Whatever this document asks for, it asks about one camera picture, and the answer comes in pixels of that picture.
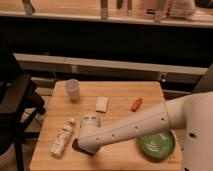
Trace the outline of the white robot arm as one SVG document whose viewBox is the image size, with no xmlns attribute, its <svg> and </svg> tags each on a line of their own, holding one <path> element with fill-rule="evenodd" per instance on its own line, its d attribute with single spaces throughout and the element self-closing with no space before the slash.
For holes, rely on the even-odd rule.
<svg viewBox="0 0 213 171">
<path fill-rule="evenodd" d="M 77 145 L 94 154 L 105 145 L 178 129 L 185 130 L 181 170 L 213 171 L 213 92 L 161 102 L 106 126 L 96 114 L 84 115 Z"/>
</svg>

